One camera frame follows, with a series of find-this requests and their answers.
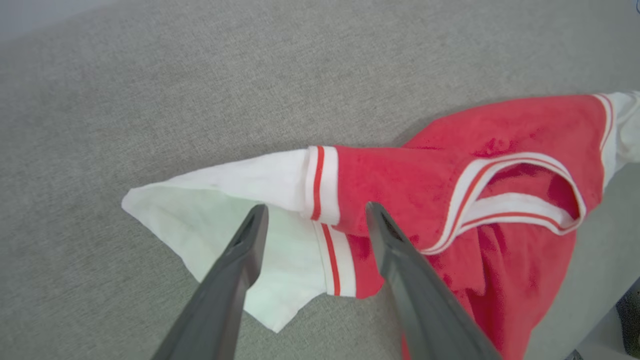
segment striped cuff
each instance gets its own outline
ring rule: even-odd
[[[324,265],[326,293],[356,296],[356,273],[347,236],[327,224],[314,222]]]
[[[308,149],[303,216],[329,225],[340,222],[338,151],[330,146]]]

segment red and white shirt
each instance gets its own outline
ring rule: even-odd
[[[122,206],[200,280],[246,210],[268,203],[244,308],[279,331],[320,293],[380,290],[364,210],[379,202],[503,358],[521,359],[576,228],[640,162],[639,139],[637,93],[519,99],[438,119],[401,148],[279,152],[132,189]]]

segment gray surface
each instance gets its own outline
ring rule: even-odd
[[[0,42],[115,0],[1,0]]]
[[[627,1],[137,0],[0,46],[0,357],[146,359],[196,283],[129,188],[313,143],[399,145],[500,99],[640,88]],[[528,359],[638,275],[640,168],[610,185]],[[238,359],[399,359],[388,293],[320,297]]]

